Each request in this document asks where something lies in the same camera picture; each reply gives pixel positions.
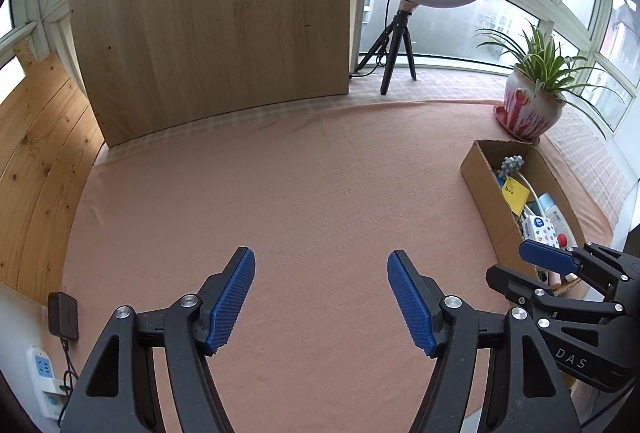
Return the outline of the patterned tissue pack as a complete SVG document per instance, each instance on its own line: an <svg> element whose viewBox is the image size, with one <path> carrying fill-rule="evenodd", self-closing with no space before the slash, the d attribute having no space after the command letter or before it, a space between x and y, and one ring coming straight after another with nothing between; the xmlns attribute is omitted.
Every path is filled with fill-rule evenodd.
<svg viewBox="0 0 640 433"><path fill-rule="evenodd" d="M558 235L552 223L542 216L525 216L522 219L525 240L533 240L549 247L559 248Z"/></svg>

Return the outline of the white neck massager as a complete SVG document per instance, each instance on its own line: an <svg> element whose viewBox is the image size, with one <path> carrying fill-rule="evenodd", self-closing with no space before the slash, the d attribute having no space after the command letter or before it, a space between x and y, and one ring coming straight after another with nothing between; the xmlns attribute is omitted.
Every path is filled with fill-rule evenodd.
<svg viewBox="0 0 640 433"><path fill-rule="evenodd" d="M523 167L524 158L520 155L507 156L504 158L496 174L499 187L502 187L503 181L507 176L512 176L513 179L518 180L518 182L521 182L530 190L528 200L532 199L534 204L539 206L538 195L535 192L533 185L529 183L529 180L526 179L522 173Z"/></svg>

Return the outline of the pink small bottle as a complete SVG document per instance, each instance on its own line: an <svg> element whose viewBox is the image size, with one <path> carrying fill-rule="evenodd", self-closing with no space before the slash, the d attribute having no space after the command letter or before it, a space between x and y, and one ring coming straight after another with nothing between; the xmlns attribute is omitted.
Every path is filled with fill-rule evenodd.
<svg viewBox="0 0 640 433"><path fill-rule="evenodd" d="M562 286L563 280L562 276L555 271L547 271L548 275L548 284L553 289L559 288Z"/></svg>

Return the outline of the white aqua lotion bottle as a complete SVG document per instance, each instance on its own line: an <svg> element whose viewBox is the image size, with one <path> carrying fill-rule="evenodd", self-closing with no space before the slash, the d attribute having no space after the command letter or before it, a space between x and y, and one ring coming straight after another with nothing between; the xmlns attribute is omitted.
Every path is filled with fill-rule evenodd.
<svg viewBox="0 0 640 433"><path fill-rule="evenodd" d="M558 234L564 235L567 239L573 236L570 225L564 219L563 213L548 193L538 196L541 214L545 216L553 225Z"/></svg>

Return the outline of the orange cartoon figurine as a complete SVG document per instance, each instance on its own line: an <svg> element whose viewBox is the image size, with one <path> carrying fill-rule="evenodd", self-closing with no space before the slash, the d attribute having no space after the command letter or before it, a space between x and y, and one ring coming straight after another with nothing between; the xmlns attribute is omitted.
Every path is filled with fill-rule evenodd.
<svg viewBox="0 0 640 433"><path fill-rule="evenodd" d="M564 234L556 236L556 241L561 249L566 249L570 245L568 238Z"/></svg>

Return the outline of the white power strip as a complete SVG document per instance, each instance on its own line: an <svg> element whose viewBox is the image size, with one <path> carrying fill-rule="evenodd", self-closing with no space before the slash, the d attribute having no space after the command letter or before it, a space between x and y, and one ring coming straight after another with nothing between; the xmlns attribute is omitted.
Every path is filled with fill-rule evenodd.
<svg viewBox="0 0 640 433"><path fill-rule="evenodd" d="M50 357L43 349L29 346L26 359L40 413L48 419L58 421L67 401L62 389L63 382L55 377Z"/></svg>

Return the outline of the yellow black ruler card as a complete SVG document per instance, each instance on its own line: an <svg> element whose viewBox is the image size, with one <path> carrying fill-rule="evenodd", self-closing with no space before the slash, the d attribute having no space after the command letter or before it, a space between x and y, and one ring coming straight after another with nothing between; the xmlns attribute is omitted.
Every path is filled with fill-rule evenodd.
<svg viewBox="0 0 640 433"><path fill-rule="evenodd" d="M518 180L513 179L512 176L507 176L503 181L501 193L514 216L521 216L527 204L530 190Z"/></svg>

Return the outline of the black charger brick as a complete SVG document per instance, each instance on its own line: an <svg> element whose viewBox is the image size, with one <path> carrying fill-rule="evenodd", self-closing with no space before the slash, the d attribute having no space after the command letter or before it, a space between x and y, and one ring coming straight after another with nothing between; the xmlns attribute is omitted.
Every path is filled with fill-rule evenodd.
<svg viewBox="0 0 640 433"><path fill-rule="evenodd" d="M78 304L65 292L48 295L48 328L51 335L68 341L79 339Z"/></svg>

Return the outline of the plaid bed sheet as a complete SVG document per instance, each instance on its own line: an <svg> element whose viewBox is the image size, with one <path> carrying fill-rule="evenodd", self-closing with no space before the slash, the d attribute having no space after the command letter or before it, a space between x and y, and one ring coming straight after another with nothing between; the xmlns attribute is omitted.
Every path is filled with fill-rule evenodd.
<svg viewBox="0 0 640 433"><path fill-rule="evenodd" d="M506 86L505 75L494 75L485 70L420 68L418 78L412 80L409 72L401 69L393 78L390 94L382 96L378 93L378 78L380 74L355 80L345 95L248 108L180 124L115 147L104 144L96 163L116 159L132 149L144 148L154 141L162 142L171 136L232 128L242 124L266 123L309 115L323 109L391 102L499 104ZM615 226L624 203L634 192L634 181L627 162L611 152L597 129L585 121L573 107L565 108L559 122L544 136L601 209L610 225Z"/></svg>

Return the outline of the cardboard box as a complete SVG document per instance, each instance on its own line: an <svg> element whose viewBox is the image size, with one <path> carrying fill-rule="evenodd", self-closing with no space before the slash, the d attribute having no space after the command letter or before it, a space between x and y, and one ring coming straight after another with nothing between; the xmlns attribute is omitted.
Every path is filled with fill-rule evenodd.
<svg viewBox="0 0 640 433"><path fill-rule="evenodd" d="M512 156L522 157L524 164L521 174L503 187L498 171L503 160ZM537 148L514 141L478 140L463 159L460 172L480 211L498 264L528 278L538 278L538 268L521 259L518 247L524 240L523 219L532 215L528 206L544 194L558 206L577 245L585 243L566 193Z"/></svg>

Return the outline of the green spider plant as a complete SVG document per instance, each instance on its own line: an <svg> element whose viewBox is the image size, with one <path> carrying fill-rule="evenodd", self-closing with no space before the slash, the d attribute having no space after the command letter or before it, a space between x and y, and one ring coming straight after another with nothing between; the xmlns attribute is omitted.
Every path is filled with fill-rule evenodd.
<svg viewBox="0 0 640 433"><path fill-rule="evenodd" d="M601 86L580 80L582 74L598 74L601 69L590 65L588 58L579 54L566 55L562 46L548 34L533 26L522 33L524 42L492 28L476 30L481 46L490 46L502 55L514 58L512 71L517 69L535 84L535 90L544 90L565 106L573 107L584 114L593 124L604 120L602 110L584 96L585 90L604 91L618 96L611 86Z"/></svg>

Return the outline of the pink bed blanket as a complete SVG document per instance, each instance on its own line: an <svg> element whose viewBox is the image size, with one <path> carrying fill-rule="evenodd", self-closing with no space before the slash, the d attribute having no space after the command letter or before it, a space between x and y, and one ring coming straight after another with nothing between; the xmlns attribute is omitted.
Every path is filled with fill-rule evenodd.
<svg viewBox="0 0 640 433"><path fill-rule="evenodd" d="M477 309L504 312L486 227L460 174L501 140L488 104L390 103L104 148L70 233L76 366L114 309L163 309L254 251L229 343L209 362L239 432L405 432L433 369L409 335L386 260Z"/></svg>

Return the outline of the pine wood headboard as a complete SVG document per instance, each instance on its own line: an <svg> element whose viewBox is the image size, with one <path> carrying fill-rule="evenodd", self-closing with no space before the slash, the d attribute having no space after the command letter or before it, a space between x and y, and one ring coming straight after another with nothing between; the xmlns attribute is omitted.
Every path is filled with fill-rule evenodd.
<svg viewBox="0 0 640 433"><path fill-rule="evenodd" d="M1 283L46 304L104 143L88 97L58 56L31 64L1 104Z"/></svg>

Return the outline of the black tripod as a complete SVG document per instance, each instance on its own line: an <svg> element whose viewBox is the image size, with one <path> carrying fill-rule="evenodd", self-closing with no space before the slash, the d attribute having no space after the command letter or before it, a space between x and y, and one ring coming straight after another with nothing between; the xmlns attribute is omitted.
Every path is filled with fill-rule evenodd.
<svg viewBox="0 0 640 433"><path fill-rule="evenodd" d="M364 54L355 70L349 75L349 78L362 78L365 76L361 73L361 70L367 66L372 58L375 58L373 69L384 69L380 94L386 95L396 68L400 46L403 45L408 60L410 77L413 81L418 80L409 31L409 18L411 15L412 11L403 10L402 8L397 11L393 20L383 29L370 49L368 49L368 52Z"/></svg>

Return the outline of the oak wooden board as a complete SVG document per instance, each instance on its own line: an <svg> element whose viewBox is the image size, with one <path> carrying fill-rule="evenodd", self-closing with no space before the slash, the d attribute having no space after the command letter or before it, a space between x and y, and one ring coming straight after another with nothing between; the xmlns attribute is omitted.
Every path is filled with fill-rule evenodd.
<svg viewBox="0 0 640 433"><path fill-rule="evenodd" d="M348 90L349 0L68 0L108 145Z"/></svg>

